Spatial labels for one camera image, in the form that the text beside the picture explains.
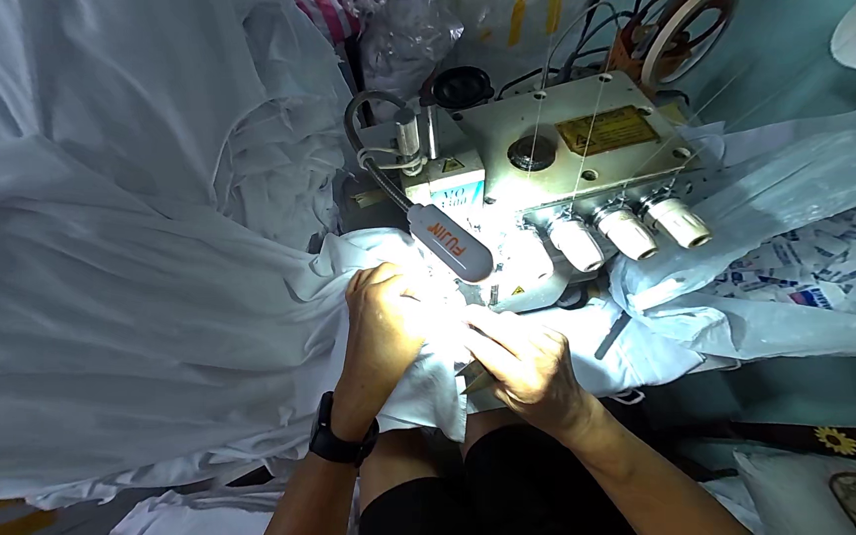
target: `black wristwatch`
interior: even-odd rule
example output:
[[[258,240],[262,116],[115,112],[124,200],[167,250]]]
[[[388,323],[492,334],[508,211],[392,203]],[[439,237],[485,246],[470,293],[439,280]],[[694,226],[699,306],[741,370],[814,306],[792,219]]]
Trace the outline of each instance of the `black wristwatch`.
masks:
[[[372,453],[375,439],[378,438],[378,421],[373,420],[369,431],[365,433],[363,442],[345,442],[332,432],[332,391],[322,395],[319,410],[316,411],[316,422],[312,427],[312,437],[309,439],[309,451],[333,463],[352,463],[356,468]]]

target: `leg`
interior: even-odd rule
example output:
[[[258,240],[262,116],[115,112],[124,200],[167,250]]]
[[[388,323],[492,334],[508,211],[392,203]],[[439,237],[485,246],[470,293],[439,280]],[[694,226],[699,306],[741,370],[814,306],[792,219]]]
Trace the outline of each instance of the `leg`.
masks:
[[[360,501],[361,535],[478,533],[464,501],[438,477],[418,429],[378,436],[363,463]]]
[[[491,431],[518,424],[524,424],[524,421],[510,408],[495,408],[469,414],[464,430],[464,444],[461,444],[461,456],[467,457],[471,446]]]
[[[437,470],[418,429],[396,429],[378,435],[372,454],[363,463],[359,497],[365,510],[375,498],[404,482],[436,478]]]
[[[586,468],[508,409],[468,416],[464,470],[479,524],[491,533],[633,533]]]

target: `warning label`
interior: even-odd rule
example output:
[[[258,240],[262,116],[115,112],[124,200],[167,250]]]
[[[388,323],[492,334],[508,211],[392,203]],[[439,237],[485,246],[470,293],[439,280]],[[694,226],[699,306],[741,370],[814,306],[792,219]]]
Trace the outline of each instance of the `warning label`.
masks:
[[[441,172],[451,172],[457,171],[458,169],[464,169],[464,164],[458,162],[455,158],[448,158],[444,161],[444,165],[441,167]]]
[[[567,144],[567,148],[581,156],[592,156],[659,140],[659,134],[646,122],[643,113],[636,106],[606,111],[595,117],[577,117],[557,123],[554,127]]]

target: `wrist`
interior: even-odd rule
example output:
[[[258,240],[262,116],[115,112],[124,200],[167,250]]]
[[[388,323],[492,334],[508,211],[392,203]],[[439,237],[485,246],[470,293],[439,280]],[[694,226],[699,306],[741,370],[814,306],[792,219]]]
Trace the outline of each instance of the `wrist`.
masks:
[[[612,427],[616,419],[612,417],[600,400],[586,392],[581,403],[582,415],[575,425],[570,426],[561,436],[556,437],[561,444],[577,456],[592,456],[614,447]]]
[[[588,423],[560,442],[594,474],[602,473],[618,481],[629,479],[633,473],[630,456],[633,434],[597,398],[593,399],[598,408]]]
[[[364,400],[358,399],[350,391],[336,385],[332,394],[332,417],[329,427],[339,440],[361,443],[365,433],[372,427],[372,422],[381,405],[370,407]]]

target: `sunflower pattern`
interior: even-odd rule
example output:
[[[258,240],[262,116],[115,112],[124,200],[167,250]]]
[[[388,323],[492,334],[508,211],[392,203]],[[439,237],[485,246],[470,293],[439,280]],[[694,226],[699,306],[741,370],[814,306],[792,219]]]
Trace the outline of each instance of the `sunflower pattern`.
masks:
[[[815,428],[814,436],[827,447],[840,455],[855,455],[856,440],[835,428]]]

